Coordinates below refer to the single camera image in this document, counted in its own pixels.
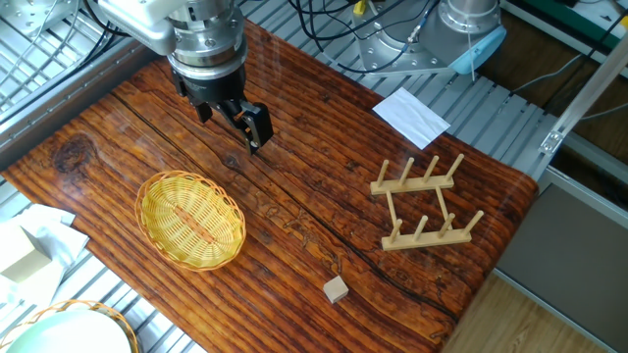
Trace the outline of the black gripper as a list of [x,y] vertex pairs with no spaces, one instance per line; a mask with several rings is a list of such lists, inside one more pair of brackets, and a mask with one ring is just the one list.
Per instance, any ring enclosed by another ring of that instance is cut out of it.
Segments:
[[171,61],[173,83],[182,97],[198,101],[194,105],[199,121],[205,124],[213,116],[208,103],[217,110],[246,140],[246,148],[254,155],[274,135],[268,107],[246,100],[244,62],[214,67],[195,67]]

